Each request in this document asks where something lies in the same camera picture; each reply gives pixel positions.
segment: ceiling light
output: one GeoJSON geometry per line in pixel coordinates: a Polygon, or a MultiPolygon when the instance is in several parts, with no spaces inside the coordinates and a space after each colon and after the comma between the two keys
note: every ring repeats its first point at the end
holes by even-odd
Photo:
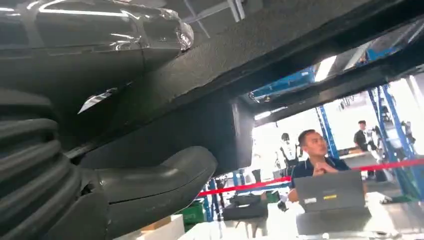
{"type": "Polygon", "coordinates": [[[319,69],[318,69],[318,72],[316,73],[316,76],[315,76],[315,82],[320,82],[320,81],[327,78],[327,76],[329,75],[331,67],[333,66],[334,62],[336,61],[336,57],[337,56],[332,56],[332,57],[329,57],[327,59],[324,59],[319,64],[319,69]]]}

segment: blue frame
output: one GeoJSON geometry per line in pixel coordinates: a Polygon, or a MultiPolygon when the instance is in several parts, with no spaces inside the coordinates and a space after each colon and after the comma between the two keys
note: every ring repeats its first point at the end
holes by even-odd
{"type": "Polygon", "coordinates": [[[310,66],[292,75],[285,76],[273,83],[260,87],[252,91],[252,94],[253,97],[258,100],[311,84],[314,82],[314,79],[314,67],[310,66]]]}
{"type": "Polygon", "coordinates": [[[321,126],[322,136],[328,145],[328,155],[334,159],[339,159],[339,151],[337,151],[336,143],[333,138],[333,133],[327,118],[327,113],[324,106],[315,108],[316,115],[318,116],[319,125],[321,126]]]}

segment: red barrier tape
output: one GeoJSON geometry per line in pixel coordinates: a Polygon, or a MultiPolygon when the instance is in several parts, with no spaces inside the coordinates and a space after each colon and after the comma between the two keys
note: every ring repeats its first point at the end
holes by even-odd
{"type": "MultiPolygon", "coordinates": [[[[410,167],[414,165],[423,165],[424,159],[415,159],[415,160],[405,160],[405,161],[399,161],[399,162],[390,162],[390,163],[384,163],[384,164],[377,164],[377,165],[369,165],[369,166],[360,166],[360,167],[353,167],[353,170],[361,170],[361,171],[375,171],[375,170],[383,170],[383,169],[392,169],[392,168],[401,168],[401,167],[410,167]]],[[[253,183],[249,185],[240,185],[240,186],[232,186],[232,187],[226,187],[221,189],[214,189],[209,191],[203,191],[199,193],[198,197],[204,197],[207,195],[212,194],[221,194],[231,191],[242,191],[242,190],[249,190],[249,189],[255,189],[264,187],[270,184],[275,183],[283,183],[283,182],[290,182],[292,180],[291,177],[285,176],[281,178],[277,178],[271,181],[265,181],[265,182],[258,182],[253,183]]]]}

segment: green crate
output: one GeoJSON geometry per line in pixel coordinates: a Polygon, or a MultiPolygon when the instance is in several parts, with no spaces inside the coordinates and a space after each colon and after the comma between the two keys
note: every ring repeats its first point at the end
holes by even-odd
{"type": "Polygon", "coordinates": [[[269,204],[278,203],[280,201],[280,194],[277,190],[266,191],[266,199],[269,204]]]}
{"type": "Polygon", "coordinates": [[[203,223],[206,220],[203,201],[197,200],[188,207],[181,210],[178,214],[182,214],[184,225],[193,225],[203,223]]]}

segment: laptop lid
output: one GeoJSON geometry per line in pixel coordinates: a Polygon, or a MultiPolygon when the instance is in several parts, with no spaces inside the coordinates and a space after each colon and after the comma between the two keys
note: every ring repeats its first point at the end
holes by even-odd
{"type": "Polygon", "coordinates": [[[360,171],[300,177],[294,181],[300,205],[305,212],[365,206],[360,171]]]}

